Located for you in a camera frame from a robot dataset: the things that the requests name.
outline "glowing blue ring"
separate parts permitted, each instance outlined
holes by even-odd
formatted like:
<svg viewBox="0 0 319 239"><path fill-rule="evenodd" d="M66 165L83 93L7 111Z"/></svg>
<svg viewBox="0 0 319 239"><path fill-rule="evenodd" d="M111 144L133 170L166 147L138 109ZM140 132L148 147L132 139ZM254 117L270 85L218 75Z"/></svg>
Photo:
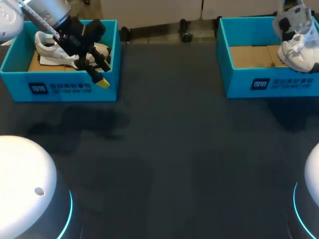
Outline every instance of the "glowing blue ring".
<svg viewBox="0 0 319 239"><path fill-rule="evenodd" d="M68 225L70 223L70 220L71 220L71 216L72 216L72 210L73 210L73 201L72 201L72 195L71 195L71 192L70 192L70 199L71 199L71 208L70 208L70 214L69 214L69 218L68 218L68 221L66 222L61 234L58 236L57 239L61 239L63 237L63 234L65 233L66 229L68 228Z"/></svg>
<svg viewBox="0 0 319 239"><path fill-rule="evenodd" d="M315 238L314 235L311 234L311 232L306 228L305 224L303 223L303 221L301 220L301 218L299 217L299 214L298 214L298 211L297 211L297 207L296 207L296 201L295 201L295 194L296 194L296 188L297 188L297 184L298 182L296 183L295 185L295 189L294 189L294 207L295 207L295 212L296 212L296 215L299 219L299 222L301 223L301 225L304 227L304 229L306 230L306 232L313 238L313 239L317 239Z"/></svg>

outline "dark table surface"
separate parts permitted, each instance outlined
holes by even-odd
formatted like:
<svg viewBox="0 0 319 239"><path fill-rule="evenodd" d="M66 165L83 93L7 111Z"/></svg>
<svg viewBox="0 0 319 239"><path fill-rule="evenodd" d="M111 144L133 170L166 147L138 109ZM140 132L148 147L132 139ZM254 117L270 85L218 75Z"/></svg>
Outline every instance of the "dark table surface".
<svg viewBox="0 0 319 239"><path fill-rule="evenodd" d="M122 58L116 103L17 104L0 82L0 134L51 154L84 239L287 239L319 99L226 99L213 44Z"/></svg>

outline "cabinet door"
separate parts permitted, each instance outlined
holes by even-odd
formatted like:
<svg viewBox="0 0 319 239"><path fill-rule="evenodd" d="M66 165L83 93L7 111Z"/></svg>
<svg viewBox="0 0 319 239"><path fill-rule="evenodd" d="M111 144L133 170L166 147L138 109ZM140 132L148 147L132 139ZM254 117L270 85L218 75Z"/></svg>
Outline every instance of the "cabinet door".
<svg viewBox="0 0 319 239"><path fill-rule="evenodd" d="M100 0L103 19L119 28L144 27L200 18L201 0Z"/></svg>
<svg viewBox="0 0 319 239"><path fill-rule="evenodd" d="M272 14L280 9L282 2L283 0L204 0L203 19ZM312 10L319 12L319 0L304 2Z"/></svg>

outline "blue storage bin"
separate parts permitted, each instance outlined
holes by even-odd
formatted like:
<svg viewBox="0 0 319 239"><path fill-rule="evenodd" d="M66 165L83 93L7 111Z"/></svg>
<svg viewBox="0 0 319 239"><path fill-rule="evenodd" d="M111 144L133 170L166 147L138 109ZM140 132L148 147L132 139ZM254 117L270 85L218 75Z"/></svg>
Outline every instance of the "blue storage bin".
<svg viewBox="0 0 319 239"><path fill-rule="evenodd" d="M121 42L116 20L101 21L106 27L101 43L112 49L111 70L103 72L110 87L93 84L86 71L28 72L35 52L38 29L26 21L13 41L0 68L0 75L16 102L105 102L115 101L119 85Z"/></svg>
<svg viewBox="0 0 319 239"><path fill-rule="evenodd" d="M273 17L222 18L217 35L217 58L227 98L319 96L319 73L290 68L235 68L231 46L280 45Z"/></svg>

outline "shoe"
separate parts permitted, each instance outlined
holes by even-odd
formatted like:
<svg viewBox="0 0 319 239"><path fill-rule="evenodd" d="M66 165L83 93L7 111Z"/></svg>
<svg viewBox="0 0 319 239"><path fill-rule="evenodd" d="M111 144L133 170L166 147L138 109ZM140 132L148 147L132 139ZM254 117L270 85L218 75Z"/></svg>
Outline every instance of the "shoe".
<svg viewBox="0 0 319 239"><path fill-rule="evenodd" d="M110 58L111 50L108 46L100 43L94 43L96 50L102 53L106 59ZM66 52L53 40L53 35L38 31L35 34L35 48L40 55L40 64L49 66L69 65L77 69L74 61L79 59L78 55L69 56ZM90 64L95 66L94 57L88 53L86 59Z"/></svg>
<svg viewBox="0 0 319 239"><path fill-rule="evenodd" d="M273 27L282 40L278 56L284 64L295 71L319 72L319 33L310 8L302 0L278 11Z"/></svg>

